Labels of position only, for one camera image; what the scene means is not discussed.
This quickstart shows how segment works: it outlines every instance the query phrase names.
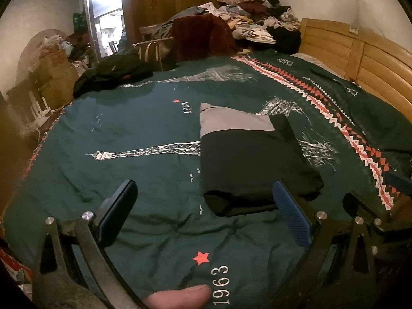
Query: red star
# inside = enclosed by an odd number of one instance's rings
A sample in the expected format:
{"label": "red star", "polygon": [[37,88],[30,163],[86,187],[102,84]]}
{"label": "red star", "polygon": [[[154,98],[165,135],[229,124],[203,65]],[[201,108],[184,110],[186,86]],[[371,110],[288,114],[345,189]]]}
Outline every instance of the red star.
{"label": "red star", "polygon": [[197,265],[203,264],[204,262],[209,262],[208,253],[202,253],[200,251],[197,251],[197,256],[192,258],[193,260],[197,261]]}

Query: dark green bedspread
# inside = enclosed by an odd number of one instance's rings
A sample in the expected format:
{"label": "dark green bedspread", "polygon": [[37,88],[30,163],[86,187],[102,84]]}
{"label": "dark green bedspread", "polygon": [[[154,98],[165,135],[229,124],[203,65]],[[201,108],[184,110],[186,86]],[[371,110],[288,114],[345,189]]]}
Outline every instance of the dark green bedspread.
{"label": "dark green bedspread", "polygon": [[311,203],[333,217],[348,217],[342,199],[352,190],[390,208],[398,193],[382,171],[411,174],[411,124],[357,85],[274,51],[188,62],[65,109],[5,214],[11,249],[31,266],[46,217],[78,218],[132,179],[137,203],[107,252],[138,296],[204,283],[214,291],[207,308],[268,304],[302,249],[277,210],[219,218],[208,209],[199,189],[203,102],[286,114],[325,182]]}

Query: bed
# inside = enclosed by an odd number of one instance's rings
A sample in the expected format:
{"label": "bed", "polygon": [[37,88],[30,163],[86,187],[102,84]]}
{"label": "bed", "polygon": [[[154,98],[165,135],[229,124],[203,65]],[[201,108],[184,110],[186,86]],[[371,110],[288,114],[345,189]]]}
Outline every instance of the bed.
{"label": "bed", "polygon": [[269,307],[303,249],[277,210],[226,218],[207,207],[199,188],[201,103],[285,114],[325,182],[311,204],[331,217],[350,218],[342,201],[353,191],[389,210],[399,192],[382,173],[411,175],[411,54],[367,30],[354,36],[348,25],[319,20],[303,20],[301,52],[335,74],[268,50],[186,62],[81,96],[43,138],[3,214],[11,249],[32,266],[48,216],[78,218],[132,179],[137,203],[106,252],[138,296],[209,284],[206,308]]}

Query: wooden headboard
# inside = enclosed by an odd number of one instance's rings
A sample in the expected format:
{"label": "wooden headboard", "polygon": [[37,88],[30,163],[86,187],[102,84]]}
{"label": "wooden headboard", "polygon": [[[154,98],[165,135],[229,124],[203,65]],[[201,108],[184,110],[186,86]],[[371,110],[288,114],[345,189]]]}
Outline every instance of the wooden headboard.
{"label": "wooden headboard", "polygon": [[306,53],[365,91],[390,103],[412,122],[412,54],[398,44],[349,24],[302,19],[302,44]]}

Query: metal screw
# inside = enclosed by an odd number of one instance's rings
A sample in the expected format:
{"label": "metal screw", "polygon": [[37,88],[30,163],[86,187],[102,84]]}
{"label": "metal screw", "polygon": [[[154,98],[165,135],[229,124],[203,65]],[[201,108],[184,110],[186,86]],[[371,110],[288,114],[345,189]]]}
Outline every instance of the metal screw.
{"label": "metal screw", "polygon": [[363,218],[361,218],[360,216],[356,216],[355,217],[355,223],[358,225],[362,225],[363,224]]}
{"label": "metal screw", "polygon": [[83,215],[82,215],[82,219],[83,220],[90,220],[92,217],[94,216],[94,214],[91,211],[86,211]]}
{"label": "metal screw", "polygon": [[318,211],[318,212],[316,213],[316,217],[317,217],[318,219],[320,219],[320,220],[326,220],[327,217],[328,217],[328,214],[327,214],[326,212],[324,212],[324,211]]}
{"label": "metal screw", "polygon": [[48,218],[46,218],[46,224],[47,225],[52,225],[54,222],[54,217],[50,216]]}

